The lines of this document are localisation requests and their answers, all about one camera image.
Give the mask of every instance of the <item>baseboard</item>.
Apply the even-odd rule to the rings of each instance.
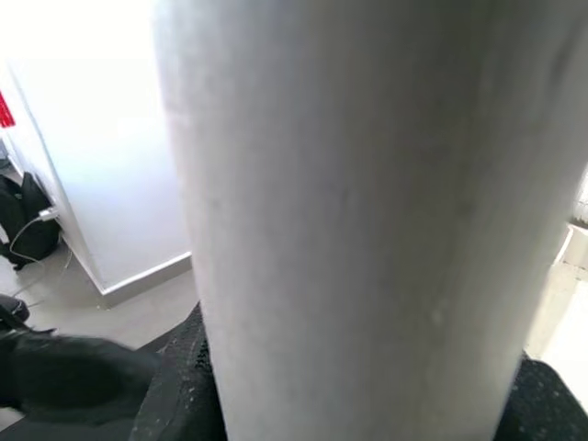
[[[113,308],[125,300],[189,271],[192,269],[191,256],[191,253],[181,254],[112,287],[100,289],[105,306]]]

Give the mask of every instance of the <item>red object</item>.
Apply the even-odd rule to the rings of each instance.
[[[15,119],[6,105],[2,92],[0,92],[0,127],[7,128],[15,125]]]

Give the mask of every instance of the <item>gray tile floor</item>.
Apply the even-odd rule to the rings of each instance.
[[[32,305],[28,325],[140,347],[182,322],[198,301],[193,273],[188,271],[107,309],[75,258],[64,268],[68,260],[65,245],[44,260],[44,273],[38,265],[28,265],[15,273],[4,258],[0,259],[0,292],[10,295],[26,288],[18,296]],[[15,413],[0,410],[0,430],[18,418]]]

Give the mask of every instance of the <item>black backpack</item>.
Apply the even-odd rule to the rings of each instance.
[[[0,225],[8,236],[8,243],[0,244],[0,255],[8,259],[16,271],[34,260],[11,253],[11,243],[28,222],[50,206],[30,173],[25,173],[22,186],[6,176],[0,176]],[[34,222],[18,236],[13,251],[35,260],[43,259],[57,247],[59,230],[55,220]]]

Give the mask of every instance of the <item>white pillar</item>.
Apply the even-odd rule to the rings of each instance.
[[[492,438],[588,160],[582,2],[163,2],[231,441]]]

